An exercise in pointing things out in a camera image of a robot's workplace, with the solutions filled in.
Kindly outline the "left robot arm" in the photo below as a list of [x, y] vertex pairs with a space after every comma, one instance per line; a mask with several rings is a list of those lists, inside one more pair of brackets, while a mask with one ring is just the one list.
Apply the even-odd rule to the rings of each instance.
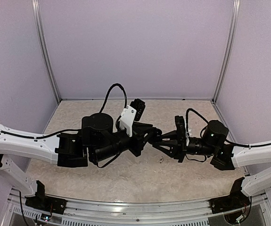
[[113, 118], [106, 113], [83, 117], [80, 129], [64, 129], [49, 135], [12, 130], [0, 124], [0, 175], [38, 208], [47, 209], [50, 198], [45, 195], [44, 185], [28, 177], [10, 156], [20, 155], [65, 168], [97, 165], [101, 161], [110, 164], [126, 150], [140, 156], [145, 144], [162, 133], [151, 124], [140, 123], [136, 117], [129, 117], [117, 132], [113, 125]]

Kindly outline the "left aluminium frame post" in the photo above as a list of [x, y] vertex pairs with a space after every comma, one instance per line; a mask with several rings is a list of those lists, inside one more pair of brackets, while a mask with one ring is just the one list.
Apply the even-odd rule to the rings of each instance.
[[37, 35], [39, 39], [41, 54], [42, 54], [42, 58], [44, 61], [46, 72], [47, 72], [47, 77], [50, 82], [51, 90], [56, 100], [56, 103], [60, 104], [62, 99], [61, 99], [57, 82], [56, 82], [56, 79], [52, 70], [52, 66], [51, 66], [51, 61], [50, 61], [48, 48], [47, 48], [45, 35], [44, 35], [43, 23], [42, 23], [41, 12], [40, 12], [40, 4], [38, 0], [32, 0], [32, 8], [33, 8], [34, 21], [35, 21], [36, 31], [37, 31]]

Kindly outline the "aluminium frame post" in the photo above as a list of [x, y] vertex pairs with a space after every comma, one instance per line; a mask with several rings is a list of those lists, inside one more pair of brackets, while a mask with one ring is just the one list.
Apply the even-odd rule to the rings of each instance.
[[225, 48], [225, 52], [223, 55], [223, 62], [221, 65], [219, 79], [217, 81], [214, 96], [212, 98], [212, 102], [214, 105], [216, 105], [218, 102], [220, 92], [223, 87], [223, 82], [225, 79], [226, 71], [228, 69], [228, 64], [229, 64], [229, 60], [230, 60], [230, 56], [231, 56], [231, 52], [232, 52], [233, 43], [234, 43], [234, 37], [236, 34], [236, 29], [237, 29], [238, 16], [239, 16], [239, 11], [240, 11], [240, 3], [241, 3], [240, 0], [233, 1], [233, 9], [232, 9], [232, 15], [231, 15], [231, 21], [230, 21], [230, 27], [229, 27], [226, 48]]
[[44, 35], [43, 23], [42, 23], [41, 12], [40, 12], [40, 4], [38, 0], [32, 0], [32, 8], [33, 8], [34, 21], [35, 21], [36, 31], [37, 31], [37, 35], [39, 39], [41, 54], [42, 54], [42, 58], [44, 61], [46, 72], [47, 72], [47, 77], [50, 82], [51, 90], [56, 100], [56, 103], [60, 104], [62, 99], [61, 99], [57, 82], [56, 82], [56, 79], [52, 70], [52, 66], [51, 66], [51, 61], [50, 61], [48, 48], [47, 48], [45, 35]]

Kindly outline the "front aluminium rail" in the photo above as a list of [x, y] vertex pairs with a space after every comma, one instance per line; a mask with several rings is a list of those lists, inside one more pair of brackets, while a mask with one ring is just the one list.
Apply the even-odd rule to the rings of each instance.
[[226, 226], [227, 213], [212, 213], [208, 199], [177, 202], [123, 203], [66, 199], [63, 214], [46, 212], [24, 205], [25, 199], [12, 189], [1, 226]]

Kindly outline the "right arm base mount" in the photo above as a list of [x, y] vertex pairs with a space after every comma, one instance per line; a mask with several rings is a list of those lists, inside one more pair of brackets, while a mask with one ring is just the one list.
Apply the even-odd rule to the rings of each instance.
[[239, 194], [213, 198], [209, 202], [213, 214], [243, 208], [245, 205], [250, 205], [251, 203], [249, 197]]

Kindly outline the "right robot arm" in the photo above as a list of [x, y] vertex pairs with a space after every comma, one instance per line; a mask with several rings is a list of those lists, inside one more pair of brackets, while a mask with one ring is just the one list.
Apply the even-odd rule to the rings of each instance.
[[[215, 168], [235, 170], [249, 165], [271, 163], [271, 141], [252, 145], [240, 145], [226, 141], [228, 128], [218, 120], [208, 122], [201, 138], [190, 137], [184, 120], [176, 122], [176, 130], [159, 135], [150, 144], [171, 158], [182, 162], [188, 155], [211, 157]], [[271, 167], [248, 177], [237, 179], [232, 194], [226, 197], [226, 206], [235, 209], [244, 196], [254, 196], [271, 187]]]

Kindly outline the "right aluminium frame post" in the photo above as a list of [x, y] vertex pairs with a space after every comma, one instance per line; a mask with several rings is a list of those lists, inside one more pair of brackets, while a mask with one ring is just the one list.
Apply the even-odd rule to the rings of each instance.
[[240, 3], [241, 3], [240, 0], [233, 1], [233, 9], [232, 9], [232, 15], [231, 15], [231, 21], [230, 21], [230, 27], [229, 27], [226, 48], [225, 48], [225, 52], [223, 55], [223, 62], [221, 65], [219, 79], [217, 81], [214, 96], [212, 98], [212, 102], [214, 105], [216, 105], [218, 102], [220, 92], [223, 87], [223, 82], [225, 79], [226, 71], [228, 69], [228, 64], [229, 64], [229, 60], [230, 60], [230, 56], [231, 56], [231, 52], [232, 52], [233, 43], [234, 43], [234, 37], [236, 34], [236, 29], [237, 29], [238, 16], [239, 16], [239, 11], [240, 11]]

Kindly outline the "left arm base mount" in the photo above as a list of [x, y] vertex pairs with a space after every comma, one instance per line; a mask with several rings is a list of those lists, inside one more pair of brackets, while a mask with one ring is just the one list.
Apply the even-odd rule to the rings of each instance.
[[63, 215], [66, 209], [67, 200], [51, 196], [45, 196], [43, 198], [34, 196], [26, 198], [25, 204], [26, 206], [37, 210]]

